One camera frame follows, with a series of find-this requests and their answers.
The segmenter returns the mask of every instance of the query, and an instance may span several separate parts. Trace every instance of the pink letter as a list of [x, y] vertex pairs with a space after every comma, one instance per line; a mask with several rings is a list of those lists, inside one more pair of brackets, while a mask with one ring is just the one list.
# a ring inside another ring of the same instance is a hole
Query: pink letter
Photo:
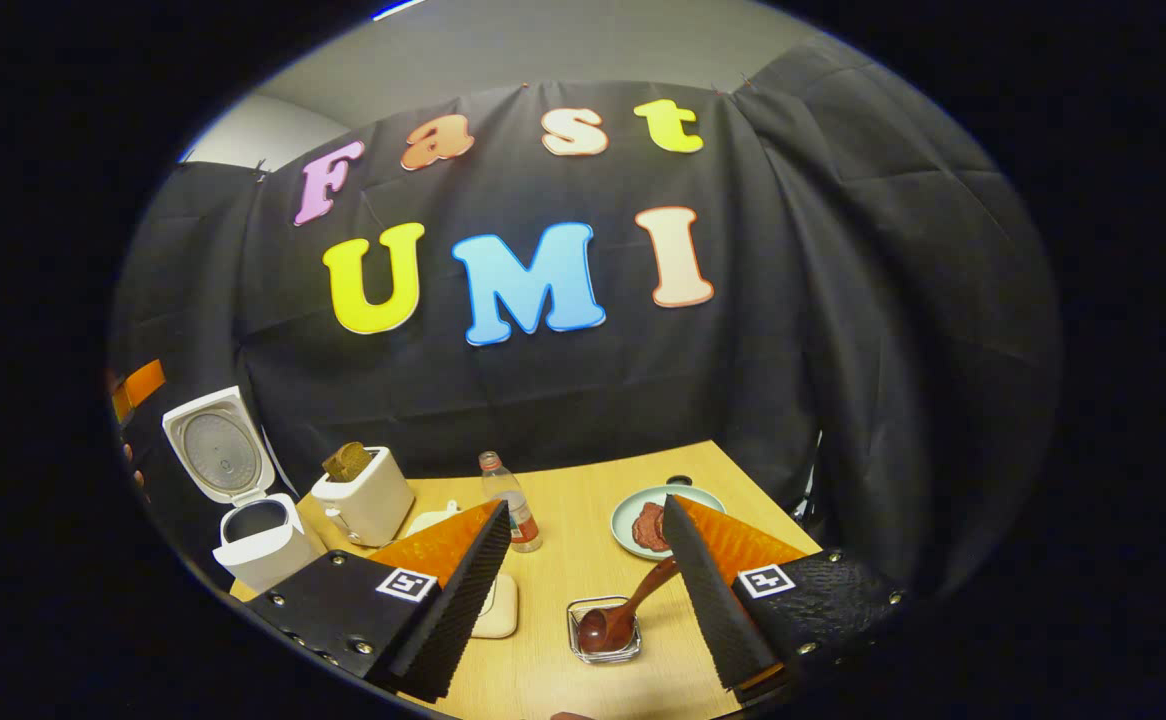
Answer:
[[655, 305], [684, 307], [711, 300], [715, 289], [698, 273], [694, 238], [689, 236], [689, 224], [697, 218], [689, 208], [651, 208], [637, 214], [637, 224], [646, 228], [655, 246], [659, 264]]
[[328, 214], [335, 207], [335, 201], [326, 197], [326, 188], [330, 193], [342, 190], [342, 183], [347, 179], [347, 160], [360, 158], [363, 152], [365, 142], [358, 140], [304, 165], [303, 205], [294, 217], [295, 228]]

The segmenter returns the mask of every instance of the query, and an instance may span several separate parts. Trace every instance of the spoon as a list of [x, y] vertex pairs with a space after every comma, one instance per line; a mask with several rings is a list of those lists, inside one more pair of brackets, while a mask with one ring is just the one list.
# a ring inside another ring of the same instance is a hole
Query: spoon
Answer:
[[597, 607], [595, 610], [588, 610], [583, 620], [580, 620], [580, 650], [591, 653], [612, 652], [625, 648], [632, 642], [637, 607], [645, 597], [649, 597], [652, 592], [661, 588], [662, 583], [675, 578], [676, 573], [680, 573], [676, 557], [666, 557], [641, 580], [628, 602], [618, 607]]

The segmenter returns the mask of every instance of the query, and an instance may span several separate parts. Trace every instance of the wooden table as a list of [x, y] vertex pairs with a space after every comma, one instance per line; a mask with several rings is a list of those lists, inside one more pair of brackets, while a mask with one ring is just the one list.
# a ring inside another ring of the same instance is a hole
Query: wooden table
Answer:
[[[505, 460], [514, 471], [514, 457]], [[670, 475], [689, 475], [694, 487], [715, 495], [729, 515], [752, 527], [799, 550], [820, 551], [711, 441], [577, 468], [519, 473], [543, 546], [529, 553], [510, 550], [503, 564], [501, 572], [513, 576], [519, 587], [517, 631], [500, 639], [472, 638], [455, 671], [449, 697], [436, 702], [401, 697], [472, 720], [547, 720], [560, 711], [597, 720], [693, 720], [738, 709], [733, 694], [716, 678], [681, 576], [652, 594], [637, 613], [642, 634], [637, 659], [588, 665], [574, 657], [566, 637], [566, 606], [570, 601], [627, 596], [652, 568], [653, 561], [632, 555], [614, 541], [610, 515], [632, 492], [663, 484]], [[399, 533], [419, 512], [443, 510], [450, 499], [463, 510], [484, 501], [479, 478], [408, 482], [417, 499]], [[298, 511], [328, 548], [373, 555], [373, 550], [346, 541], [312, 496], [298, 503]], [[237, 582], [231, 594], [245, 601], [257, 593]]]

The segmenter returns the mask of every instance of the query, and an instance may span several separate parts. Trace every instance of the plate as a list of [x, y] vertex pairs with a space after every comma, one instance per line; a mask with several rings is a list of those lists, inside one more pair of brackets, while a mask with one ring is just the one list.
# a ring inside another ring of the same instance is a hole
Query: plate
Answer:
[[647, 560], [662, 560], [665, 557], [670, 555], [669, 550], [653, 552], [639, 546], [632, 539], [632, 524], [635, 523], [637, 516], [641, 515], [642, 506], [646, 506], [647, 502], [653, 502], [655, 505], [661, 506], [667, 495], [686, 496], [694, 502], [710, 506], [712, 510], [725, 512], [725, 506], [721, 504], [721, 501], [716, 499], [716, 496], [705, 489], [698, 489], [693, 485], [660, 485], [642, 489], [642, 491], [635, 492], [635, 495], [620, 502], [619, 506], [614, 508], [614, 515], [610, 516], [610, 533], [614, 534], [614, 539], [619, 541], [624, 550], [633, 553], [633, 555], [644, 557]]

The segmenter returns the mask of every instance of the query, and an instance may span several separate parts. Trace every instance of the plastic bottle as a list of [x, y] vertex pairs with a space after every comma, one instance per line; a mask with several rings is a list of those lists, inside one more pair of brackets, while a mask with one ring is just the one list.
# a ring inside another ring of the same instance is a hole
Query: plastic bottle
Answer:
[[515, 552], [536, 551], [543, 538], [539, 537], [538, 523], [529, 512], [529, 502], [520, 488], [517, 475], [504, 468], [497, 452], [486, 450], [477, 459], [482, 464], [482, 489], [491, 499], [506, 499], [511, 513], [511, 547]]

